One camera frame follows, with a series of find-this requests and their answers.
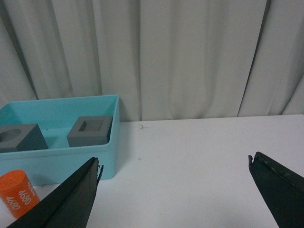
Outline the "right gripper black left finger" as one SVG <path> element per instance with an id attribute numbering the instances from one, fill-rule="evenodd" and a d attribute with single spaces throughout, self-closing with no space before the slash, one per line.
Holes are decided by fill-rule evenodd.
<path id="1" fill-rule="evenodd" d="M 90 158 L 10 228 L 85 228 L 94 204 L 103 165 Z"/>

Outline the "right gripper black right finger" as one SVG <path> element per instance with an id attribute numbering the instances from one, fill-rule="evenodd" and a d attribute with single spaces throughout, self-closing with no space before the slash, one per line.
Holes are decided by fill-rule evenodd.
<path id="1" fill-rule="evenodd" d="M 249 172 L 280 228 L 304 226 L 304 178 L 261 152 L 248 156 Z"/>

